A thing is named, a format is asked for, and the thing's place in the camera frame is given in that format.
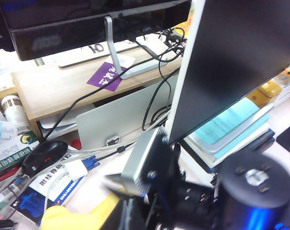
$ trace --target purple tag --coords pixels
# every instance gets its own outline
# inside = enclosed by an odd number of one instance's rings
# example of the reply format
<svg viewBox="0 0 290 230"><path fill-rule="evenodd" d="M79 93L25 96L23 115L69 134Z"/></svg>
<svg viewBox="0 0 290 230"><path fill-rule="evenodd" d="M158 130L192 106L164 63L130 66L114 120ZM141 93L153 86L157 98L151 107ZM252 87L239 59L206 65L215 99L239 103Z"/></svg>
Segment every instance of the purple tag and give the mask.
<svg viewBox="0 0 290 230"><path fill-rule="evenodd" d="M94 73L94 75L88 80L87 84L94 85L94 86L104 86L113 78L117 77L118 74L115 70L113 64L105 62L102 66ZM118 85L121 83L122 79L116 79L112 84L105 87L106 90L115 91Z"/></svg>

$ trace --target bottle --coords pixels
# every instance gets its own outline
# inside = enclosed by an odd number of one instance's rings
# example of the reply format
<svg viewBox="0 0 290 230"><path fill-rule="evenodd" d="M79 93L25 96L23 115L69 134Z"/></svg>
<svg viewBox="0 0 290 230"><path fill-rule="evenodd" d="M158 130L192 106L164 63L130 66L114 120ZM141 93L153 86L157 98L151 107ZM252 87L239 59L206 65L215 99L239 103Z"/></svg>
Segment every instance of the bottle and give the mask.
<svg viewBox="0 0 290 230"><path fill-rule="evenodd" d="M1 106L6 120L16 124L19 134L30 130L30 124L19 97L6 96L2 99Z"/></svg>
<svg viewBox="0 0 290 230"><path fill-rule="evenodd" d="M18 135L18 129L15 124L0 121L0 144L8 141Z"/></svg>

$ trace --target blue light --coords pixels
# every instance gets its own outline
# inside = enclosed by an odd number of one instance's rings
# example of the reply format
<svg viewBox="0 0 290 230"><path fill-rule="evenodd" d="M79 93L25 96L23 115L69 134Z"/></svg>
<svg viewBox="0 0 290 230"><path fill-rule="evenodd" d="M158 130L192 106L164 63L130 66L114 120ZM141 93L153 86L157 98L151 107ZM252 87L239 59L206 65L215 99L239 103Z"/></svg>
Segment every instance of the blue light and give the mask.
<svg viewBox="0 0 290 230"><path fill-rule="evenodd" d="M281 229L283 226L284 226L283 223L279 223L275 225L274 229L278 230L278 229Z"/></svg>
<svg viewBox="0 0 290 230"><path fill-rule="evenodd" d="M249 224L246 230L263 230L266 229L266 219L269 216L268 209L254 209L249 218Z"/></svg>

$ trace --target aoc logo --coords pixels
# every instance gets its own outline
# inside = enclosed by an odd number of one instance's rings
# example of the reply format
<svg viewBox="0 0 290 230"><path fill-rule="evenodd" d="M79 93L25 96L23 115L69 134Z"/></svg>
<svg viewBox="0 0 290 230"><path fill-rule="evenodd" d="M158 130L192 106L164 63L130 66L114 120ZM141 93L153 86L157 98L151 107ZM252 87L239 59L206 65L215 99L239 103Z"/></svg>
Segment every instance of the aoc logo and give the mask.
<svg viewBox="0 0 290 230"><path fill-rule="evenodd" d="M62 38L57 34L50 35L50 36L37 37L33 41L32 50L33 51L42 50L42 49L58 46L61 43L62 43Z"/></svg>

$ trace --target black mouse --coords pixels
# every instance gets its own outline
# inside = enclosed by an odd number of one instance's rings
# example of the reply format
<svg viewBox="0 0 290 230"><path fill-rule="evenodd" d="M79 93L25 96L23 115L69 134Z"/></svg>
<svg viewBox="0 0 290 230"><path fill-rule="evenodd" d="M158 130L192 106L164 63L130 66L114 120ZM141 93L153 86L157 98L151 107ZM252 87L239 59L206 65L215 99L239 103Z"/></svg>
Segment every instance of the black mouse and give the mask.
<svg viewBox="0 0 290 230"><path fill-rule="evenodd" d="M25 174L33 177L46 167L57 162L67 152L67 143L59 140L48 140L39 144L24 159L22 168Z"/></svg>

